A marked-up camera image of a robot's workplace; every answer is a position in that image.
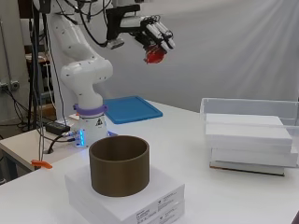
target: white box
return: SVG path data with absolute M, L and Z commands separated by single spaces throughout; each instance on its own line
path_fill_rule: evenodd
M 103 196 L 93 190 L 89 165 L 66 174 L 65 183 L 69 196 L 76 197 L 70 202 L 79 201 L 103 224 L 149 224 L 184 201 L 184 184 L 152 166 L 148 186 L 123 198 Z
M 296 167 L 298 152 L 295 147 L 291 153 L 266 153 L 224 148 L 211 149 L 211 161 L 229 161 L 272 166 Z
M 280 166 L 267 166 L 226 161 L 211 161 L 209 166 L 216 169 L 237 170 L 269 175 L 284 175 L 284 167 Z
M 210 148 L 229 148 L 233 150 L 245 150 L 256 152 L 290 153 L 292 146 L 287 145 L 269 145 L 255 142 L 237 142 L 237 141 L 218 141 L 207 140 Z
M 210 145 L 232 141 L 292 148 L 292 137 L 276 116 L 206 114 L 206 138 Z
M 90 224 L 106 224 L 102 222 L 97 215 L 92 213 L 87 207 L 76 197 L 69 195 L 69 203 L 90 223 Z M 184 215 L 185 202 L 176 203 L 166 212 L 161 212 L 149 224 L 171 224 Z

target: clear plastic container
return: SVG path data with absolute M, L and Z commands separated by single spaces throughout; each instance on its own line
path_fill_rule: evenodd
M 215 149 L 225 154 L 224 161 L 296 166 L 298 106 L 298 102 L 205 98 L 200 114 L 206 145 L 212 153 Z

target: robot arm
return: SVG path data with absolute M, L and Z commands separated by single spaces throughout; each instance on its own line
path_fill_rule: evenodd
M 90 4 L 91 8 L 92 4 L 96 4 L 107 20 L 107 41 L 101 47 L 120 47 L 123 41 L 119 34 L 128 33 L 146 51 L 146 63 L 159 63 L 175 47 L 173 34 L 160 22 L 159 16 L 136 16 L 140 5 L 135 1 L 140 0 L 113 0 L 114 7 L 107 8 L 105 0 L 102 3 L 98 0 L 34 0 L 36 8 L 50 14 L 56 42 L 64 55 L 73 61 L 63 66 L 61 80 L 78 97 L 76 110 L 80 119 L 76 128 L 76 144 L 80 147 L 88 147 L 108 136 L 104 116 L 106 108 L 102 96 L 94 91 L 93 85 L 110 78 L 113 68 L 110 61 L 91 48 L 71 14 L 79 13 L 84 24 L 84 16 L 89 19 L 89 14 L 83 14 L 84 5 Z

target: red object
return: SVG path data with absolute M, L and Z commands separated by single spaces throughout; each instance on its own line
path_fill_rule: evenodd
M 146 63 L 160 63 L 165 55 L 165 50 L 158 46 L 149 47 L 146 54 Z
M 36 161 L 36 160 L 32 160 L 32 161 L 31 161 L 31 164 L 32 164 L 33 166 L 41 166 L 41 167 L 45 167 L 45 168 L 47 168 L 47 169 L 51 169 L 51 168 L 52 168 L 51 164 L 47 163 L 46 161 Z

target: brown cylinder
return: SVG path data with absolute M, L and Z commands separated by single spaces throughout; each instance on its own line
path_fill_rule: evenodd
M 138 137 L 113 136 L 90 147 L 93 189 L 109 197 L 136 194 L 150 182 L 150 147 Z

